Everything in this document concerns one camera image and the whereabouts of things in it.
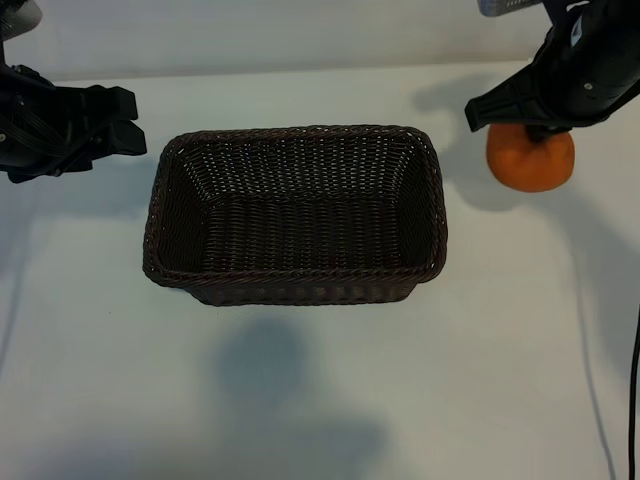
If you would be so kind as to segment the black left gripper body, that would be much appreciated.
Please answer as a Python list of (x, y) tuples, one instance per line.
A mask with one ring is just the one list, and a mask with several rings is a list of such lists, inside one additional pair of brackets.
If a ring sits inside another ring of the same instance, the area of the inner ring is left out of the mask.
[(1, 66), (1, 171), (13, 183), (93, 169), (90, 87), (58, 87), (24, 65)]

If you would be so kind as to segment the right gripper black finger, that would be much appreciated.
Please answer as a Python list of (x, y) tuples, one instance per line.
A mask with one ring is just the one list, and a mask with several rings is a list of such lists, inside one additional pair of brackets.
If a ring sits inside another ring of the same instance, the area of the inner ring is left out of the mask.
[(564, 127), (546, 126), (546, 125), (528, 125), (527, 137), (533, 143), (542, 143), (548, 139), (564, 134)]
[(524, 67), (489, 92), (472, 98), (464, 113), (472, 132), (491, 124), (527, 124), (536, 118), (531, 67)]

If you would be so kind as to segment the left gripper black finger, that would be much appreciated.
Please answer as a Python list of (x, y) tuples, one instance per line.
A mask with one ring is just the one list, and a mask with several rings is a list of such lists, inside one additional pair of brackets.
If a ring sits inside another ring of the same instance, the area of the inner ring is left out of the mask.
[(121, 87), (92, 87), (92, 101), (97, 112), (103, 115), (116, 115), (126, 120), (138, 119), (135, 94)]
[(144, 132), (131, 121), (114, 121), (94, 140), (103, 156), (141, 156), (147, 153)]

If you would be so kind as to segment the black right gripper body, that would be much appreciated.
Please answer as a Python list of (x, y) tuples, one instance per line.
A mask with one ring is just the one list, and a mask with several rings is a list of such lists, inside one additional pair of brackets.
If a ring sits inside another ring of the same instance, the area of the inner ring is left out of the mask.
[(538, 96), (566, 131), (593, 125), (639, 95), (637, 9), (549, 9), (534, 57)]

